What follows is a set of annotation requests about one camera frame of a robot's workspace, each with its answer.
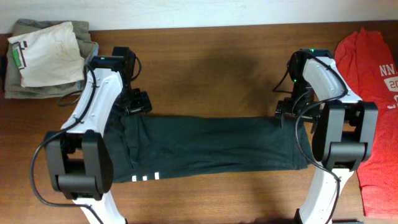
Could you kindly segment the dark green Nike t-shirt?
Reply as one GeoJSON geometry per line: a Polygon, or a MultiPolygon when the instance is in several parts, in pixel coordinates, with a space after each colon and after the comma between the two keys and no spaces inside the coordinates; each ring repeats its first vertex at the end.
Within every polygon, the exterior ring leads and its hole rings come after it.
{"type": "Polygon", "coordinates": [[[223,172],[306,169],[302,123],[268,117],[200,118],[112,111],[104,141],[116,183],[223,172]]]}

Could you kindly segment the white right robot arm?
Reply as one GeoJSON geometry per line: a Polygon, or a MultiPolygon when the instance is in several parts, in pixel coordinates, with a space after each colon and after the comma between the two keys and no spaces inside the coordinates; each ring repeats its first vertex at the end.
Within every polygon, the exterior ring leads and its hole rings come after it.
{"type": "Polygon", "coordinates": [[[294,138],[300,150],[299,124],[313,124],[312,153],[303,156],[316,167],[294,222],[331,224],[343,187],[371,156],[378,108],[349,87],[329,50],[294,52],[285,76],[294,86],[288,97],[278,102],[275,117],[280,126],[285,115],[295,118],[294,138]]]}

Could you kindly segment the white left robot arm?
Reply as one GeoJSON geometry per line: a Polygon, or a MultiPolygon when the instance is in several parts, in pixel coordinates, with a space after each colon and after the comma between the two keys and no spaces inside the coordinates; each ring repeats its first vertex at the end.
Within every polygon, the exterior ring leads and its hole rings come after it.
{"type": "Polygon", "coordinates": [[[129,47],[94,56],[72,115],[61,130],[49,131],[42,144],[52,188],[83,210],[90,223],[126,223],[111,194],[113,163],[103,136],[111,110],[126,115],[152,109],[149,96],[131,82],[140,61],[129,47]]]}

